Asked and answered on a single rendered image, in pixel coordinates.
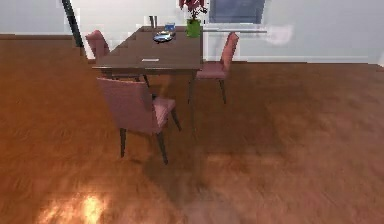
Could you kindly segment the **pink upholstered chair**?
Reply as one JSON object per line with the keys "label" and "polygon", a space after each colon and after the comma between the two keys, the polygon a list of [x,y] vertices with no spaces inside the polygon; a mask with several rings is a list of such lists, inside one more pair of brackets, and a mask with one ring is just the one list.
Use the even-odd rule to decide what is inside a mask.
{"label": "pink upholstered chair", "polygon": [[106,56],[109,52],[109,45],[100,30],[94,30],[86,36],[86,40],[96,60]]}
{"label": "pink upholstered chair", "polygon": [[98,78],[112,118],[119,129],[120,156],[125,155],[127,132],[155,134],[163,162],[168,163],[163,127],[171,115],[179,131],[182,130],[173,99],[153,95],[145,82]]}
{"label": "pink upholstered chair", "polygon": [[219,82],[223,103],[227,102],[225,79],[229,74],[238,41],[238,35],[235,32],[230,32],[223,47],[220,60],[214,63],[204,63],[203,68],[196,75],[197,79],[212,79]]}

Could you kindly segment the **red plant in green pot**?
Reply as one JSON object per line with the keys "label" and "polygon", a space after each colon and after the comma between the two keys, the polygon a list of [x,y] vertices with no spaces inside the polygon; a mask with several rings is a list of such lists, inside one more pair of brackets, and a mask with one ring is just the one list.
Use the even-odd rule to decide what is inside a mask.
{"label": "red plant in green pot", "polygon": [[197,38],[200,36],[201,20],[198,15],[206,14],[208,9],[205,7],[205,0],[178,0],[179,8],[187,7],[191,17],[187,20],[186,33],[188,37]]}

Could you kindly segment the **dark brown dining table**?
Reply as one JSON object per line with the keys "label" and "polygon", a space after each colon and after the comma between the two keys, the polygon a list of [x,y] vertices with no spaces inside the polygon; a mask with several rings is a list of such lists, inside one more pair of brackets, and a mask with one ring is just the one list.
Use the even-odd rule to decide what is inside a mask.
{"label": "dark brown dining table", "polygon": [[[173,39],[157,44],[155,31],[143,26],[106,56],[96,60],[94,67],[101,78],[121,80],[124,75],[191,75],[202,68],[202,40],[189,38],[185,28],[178,26]],[[158,58],[158,62],[142,62],[143,58]]]}

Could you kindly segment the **black slanted floor lamp pole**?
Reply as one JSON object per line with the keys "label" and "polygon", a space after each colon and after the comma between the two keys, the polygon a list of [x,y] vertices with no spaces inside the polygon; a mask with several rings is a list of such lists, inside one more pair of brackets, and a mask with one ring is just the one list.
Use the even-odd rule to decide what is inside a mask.
{"label": "black slanted floor lamp pole", "polygon": [[76,46],[83,48],[84,44],[70,0],[61,0]]}

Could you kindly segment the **window with blue pane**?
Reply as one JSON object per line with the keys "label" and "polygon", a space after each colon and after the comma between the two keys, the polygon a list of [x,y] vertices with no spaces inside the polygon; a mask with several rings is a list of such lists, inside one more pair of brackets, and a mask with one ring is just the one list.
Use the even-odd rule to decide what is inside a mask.
{"label": "window with blue pane", "polygon": [[204,20],[207,32],[263,33],[267,0],[209,0]]}

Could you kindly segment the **blue plate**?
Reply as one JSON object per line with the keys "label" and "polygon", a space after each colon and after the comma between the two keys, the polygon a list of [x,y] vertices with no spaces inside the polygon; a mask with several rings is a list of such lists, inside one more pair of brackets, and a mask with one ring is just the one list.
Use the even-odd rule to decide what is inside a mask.
{"label": "blue plate", "polygon": [[174,33],[173,32],[168,32],[168,31],[161,31],[158,32],[154,37],[153,40],[157,43],[164,43],[164,42],[169,42],[173,39]]}

